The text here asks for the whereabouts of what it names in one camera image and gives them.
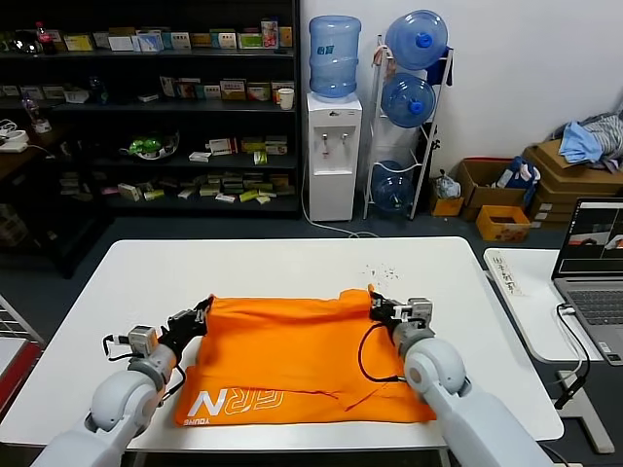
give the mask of power strip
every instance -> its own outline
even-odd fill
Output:
[[[28,143],[5,142],[0,145],[0,153],[23,153],[28,148]]]

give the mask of orange t-shirt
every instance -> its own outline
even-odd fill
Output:
[[[370,305],[365,290],[346,290],[338,300],[214,298],[208,334],[197,365],[187,369],[175,421],[433,419],[406,383],[376,383],[361,374],[357,350],[372,325]],[[369,336],[363,364],[375,377],[402,375],[385,329]]]

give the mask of orange box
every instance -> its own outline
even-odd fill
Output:
[[[476,219],[481,237],[486,241],[524,241],[531,223],[517,206],[483,206]]]
[[[435,195],[431,197],[430,215],[434,217],[455,217],[460,213],[464,198],[440,199]]]

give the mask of white desk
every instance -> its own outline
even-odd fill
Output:
[[[249,277],[245,264],[264,265]],[[210,293],[336,298],[373,283],[387,297],[424,296],[432,328],[462,355],[472,380],[498,396],[537,440],[563,424],[469,244],[462,238],[125,240],[115,243],[71,308],[0,425],[0,441],[44,445],[87,412],[99,383],[123,369],[101,339],[159,326]],[[188,346],[192,363],[200,341]],[[344,422],[179,428],[175,400],[129,448],[144,451],[434,449],[436,422]]]
[[[577,361],[570,337],[556,314],[556,305],[563,302],[551,279],[557,257],[558,250],[489,248],[485,251],[485,263],[526,345],[531,354],[543,362]],[[502,277],[502,269],[510,274],[515,288]],[[591,360],[602,360],[601,353],[575,316],[564,318],[586,346]]]

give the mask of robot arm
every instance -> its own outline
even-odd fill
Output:
[[[169,329],[163,328],[159,338],[153,328],[135,327],[124,340],[140,356],[97,387],[86,418],[52,439],[32,466],[118,467],[129,442],[149,426],[162,404],[182,351],[194,336],[207,333],[210,305],[208,299],[168,318]]]
[[[448,342],[428,327],[432,304],[407,305],[374,294],[371,317],[390,331],[407,383],[437,415],[442,436],[464,467],[551,466],[552,461],[493,394],[467,377],[463,361]]]

